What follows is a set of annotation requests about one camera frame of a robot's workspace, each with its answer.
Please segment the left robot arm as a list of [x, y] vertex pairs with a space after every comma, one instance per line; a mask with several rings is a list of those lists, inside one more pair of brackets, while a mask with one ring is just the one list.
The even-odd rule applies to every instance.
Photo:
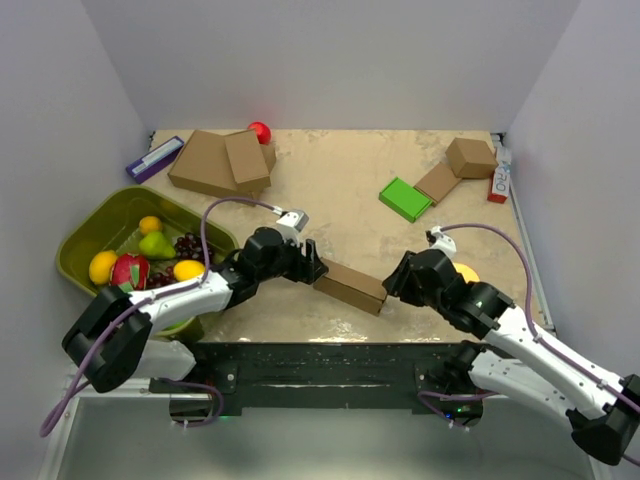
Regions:
[[168, 377], [185, 392], [200, 390], [207, 368], [185, 347], [154, 340], [159, 331], [194, 316], [229, 310], [274, 278], [314, 284], [328, 271], [313, 240], [299, 243], [257, 229], [216, 270], [147, 291], [104, 288], [62, 340], [81, 377], [99, 393], [132, 378]]

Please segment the brown cardboard box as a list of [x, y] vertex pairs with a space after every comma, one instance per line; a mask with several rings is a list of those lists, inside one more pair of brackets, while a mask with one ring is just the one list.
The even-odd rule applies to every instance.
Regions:
[[382, 281], [340, 263], [323, 259], [328, 272], [313, 287], [336, 300], [378, 316], [387, 298]]

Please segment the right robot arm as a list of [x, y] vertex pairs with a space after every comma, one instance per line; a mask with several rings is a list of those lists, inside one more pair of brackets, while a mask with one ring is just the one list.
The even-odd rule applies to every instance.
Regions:
[[536, 326], [527, 310], [496, 287], [464, 278], [452, 260], [454, 241], [430, 232], [429, 247], [408, 251], [381, 285], [387, 295], [430, 307], [455, 329], [474, 336], [429, 372], [431, 397], [464, 401], [473, 387], [504, 395], [559, 418], [573, 442], [616, 466], [639, 428], [639, 378], [622, 377], [576, 353]]

